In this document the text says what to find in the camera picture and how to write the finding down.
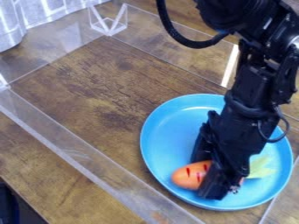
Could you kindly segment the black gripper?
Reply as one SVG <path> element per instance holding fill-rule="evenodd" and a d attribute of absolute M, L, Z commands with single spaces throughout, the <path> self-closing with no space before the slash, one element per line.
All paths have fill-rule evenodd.
<path fill-rule="evenodd" d="M 191 162 L 212 161 L 198 188 L 198 195 L 207 200 L 223 200 L 228 193 L 238 193 L 240 182 L 250 172 L 250 157 L 263 150 L 280 120 L 278 107 L 271 104 L 248 106 L 224 95 L 224 108 L 208 111 L 208 120 L 200 126 L 191 153 Z"/>

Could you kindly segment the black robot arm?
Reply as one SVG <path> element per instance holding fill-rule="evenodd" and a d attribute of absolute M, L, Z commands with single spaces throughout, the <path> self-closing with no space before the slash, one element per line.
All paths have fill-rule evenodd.
<path fill-rule="evenodd" d="M 250 157 L 279 141 L 271 137 L 284 119 L 279 106 L 296 92 L 299 15 L 283 0 L 198 0 L 198 9 L 212 29 L 240 36 L 235 83 L 191 154 L 192 162 L 211 161 L 198 194 L 220 200 L 250 174 Z"/>

